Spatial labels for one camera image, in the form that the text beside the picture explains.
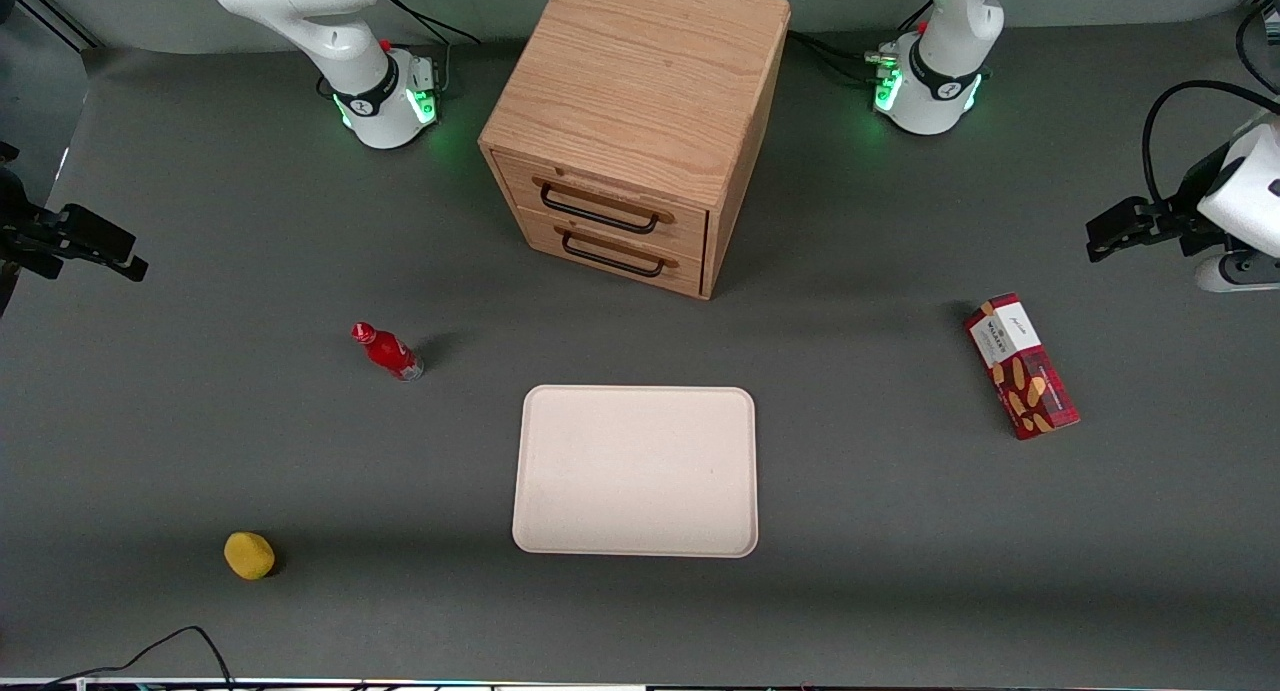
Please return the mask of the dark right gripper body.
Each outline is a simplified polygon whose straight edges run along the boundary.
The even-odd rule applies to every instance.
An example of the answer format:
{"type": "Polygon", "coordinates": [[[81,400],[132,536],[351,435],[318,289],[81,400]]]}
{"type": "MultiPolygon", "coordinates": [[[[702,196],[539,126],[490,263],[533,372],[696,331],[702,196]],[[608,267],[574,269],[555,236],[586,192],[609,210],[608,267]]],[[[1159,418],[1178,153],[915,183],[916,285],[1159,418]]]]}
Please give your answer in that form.
{"type": "Polygon", "coordinates": [[[61,273],[60,258],[35,243],[46,209],[28,198],[23,182],[6,168],[19,154],[13,145],[1,141],[1,316],[22,271],[42,278],[56,278],[61,273]]]}

